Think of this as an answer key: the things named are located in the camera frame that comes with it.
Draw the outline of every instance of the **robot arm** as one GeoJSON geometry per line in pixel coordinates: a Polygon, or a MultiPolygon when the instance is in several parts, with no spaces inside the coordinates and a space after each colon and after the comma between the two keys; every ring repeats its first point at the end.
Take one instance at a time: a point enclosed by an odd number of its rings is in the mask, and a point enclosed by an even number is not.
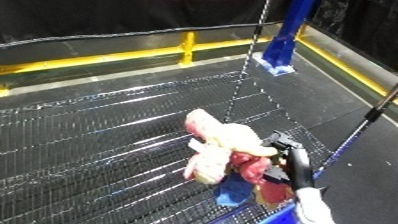
{"type": "Polygon", "coordinates": [[[334,224],[329,207],[314,187],[312,166],[307,151],[289,136],[275,132],[271,144],[287,158],[288,176],[296,195],[296,215],[300,224],[334,224]]]}

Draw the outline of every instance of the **red object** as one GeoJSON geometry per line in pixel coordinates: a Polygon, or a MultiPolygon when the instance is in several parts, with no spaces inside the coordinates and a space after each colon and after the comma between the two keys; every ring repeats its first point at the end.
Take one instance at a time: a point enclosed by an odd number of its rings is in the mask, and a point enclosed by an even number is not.
{"type": "Polygon", "coordinates": [[[263,175],[267,167],[270,165],[270,159],[266,157],[257,157],[248,162],[243,163],[239,172],[240,175],[249,183],[257,184],[263,179],[263,175]]]}
{"type": "Polygon", "coordinates": [[[287,184],[275,184],[266,180],[258,183],[262,198],[270,204],[282,203],[292,197],[291,189],[287,184]]]}
{"type": "Polygon", "coordinates": [[[231,157],[230,157],[231,164],[236,167],[240,167],[243,163],[248,162],[250,160],[254,160],[254,159],[258,159],[258,158],[255,156],[252,156],[250,154],[243,153],[243,152],[232,152],[231,157]]]}

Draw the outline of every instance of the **yellow safety barrier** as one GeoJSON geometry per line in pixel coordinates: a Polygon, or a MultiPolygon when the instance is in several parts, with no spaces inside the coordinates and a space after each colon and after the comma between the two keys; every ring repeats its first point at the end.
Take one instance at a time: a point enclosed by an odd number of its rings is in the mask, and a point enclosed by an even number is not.
{"type": "Polygon", "coordinates": [[[0,86],[0,97],[10,95],[10,90],[4,86],[0,86]]]}
{"type": "MultiPolygon", "coordinates": [[[[183,42],[181,43],[180,46],[177,47],[115,53],[107,55],[67,58],[67,59],[58,59],[50,61],[39,61],[39,62],[31,62],[24,64],[16,64],[16,65],[0,65],[0,75],[9,75],[15,73],[33,72],[33,71],[41,71],[48,69],[57,69],[57,68],[65,68],[72,66],[90,65],[90,64],[98,64],[105,62],[114,62],[121,60],[156,57],[156,56],[181,54],[181,53],[182,53],[182,59],[179,62],[179,64],[185,67],[192,65],[193,62],[192,58],[195,51],[240,46],[240,45],[250,44],[251,42],[250,39],[247,39],[247,40],[231,40],[231,41],[223,41],[215,43],[195,44],[195,39],[196,39],[195,32],[186,32],[183,33],[183,42]]],[[[270,39],[271,38],[269,37],[263,37],[260,38],[259,42],[267,42],[270,39]]]]}
{"type": "MultiPolygon", "coordinates": [[[[343,62],[339,58],[335,57],[330,52],[328,52],[328,51],[316,46],[315,44],[305,40],[303,38],[303,35],[305,33],[305,28],[306,28],[306,25],[301,27],[301,29],[299,31],[299,35],[296,38],[296,40],[298,42],[300,42],[302,45],[304,45],[305,47],[307,47],[310,50],[312,50],[314,53],[316,53],[320,57],[326,59],[327,61],[329,61],[330,63],[332,63],[336,67],[340,68],[346,74],[348,74],[351,77],[353,77],[354,79],[358,80],[359,82],[361,82],[362,84],[364,84],[365,86],[367,86],[368,88],[373,90],[374,92],[378,93],[379,95],[386,96],[388,94],[388,90],[385,89],[384,87],[382,87],[381,85],[379,85],[378,83],[376,83],[375,81],[371,80],[370,78],[368,78],[364,74],[362,74],[359,71],[357,71],[356,69],[352,68],[350,65],[348,65],[345,62],[343,62]]],[[[398,99],[394,101],[394,104],[398,105],[398,99]]]]}

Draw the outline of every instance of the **blue fabric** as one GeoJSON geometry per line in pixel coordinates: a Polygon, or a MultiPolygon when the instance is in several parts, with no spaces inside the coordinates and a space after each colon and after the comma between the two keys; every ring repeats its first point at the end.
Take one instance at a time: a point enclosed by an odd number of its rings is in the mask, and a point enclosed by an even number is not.
{"type": "Polygon", "coordinates": [[[214,197],[218,205],[239,206],[249,199],[253,187],[240,174],[232,172],[214,190],[214,197]]]}

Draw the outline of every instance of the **white object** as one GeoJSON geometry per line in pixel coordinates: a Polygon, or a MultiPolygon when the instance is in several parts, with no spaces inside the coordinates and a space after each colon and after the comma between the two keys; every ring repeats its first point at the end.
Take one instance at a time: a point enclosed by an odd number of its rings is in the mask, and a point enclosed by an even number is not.
{"type": "Polygon", "coordinates": [[[195,150],[198,153],[206,151],[206,146],[194,138],[192,138],[191,141],[189,141],[188,147],[195,150]]]}
{"type": "Polygon", "coordinates": [[[330,208],[322,200],[320,190],[302,188],[296,191],[296,196],[299,224],[335,224],[330,208]]]}

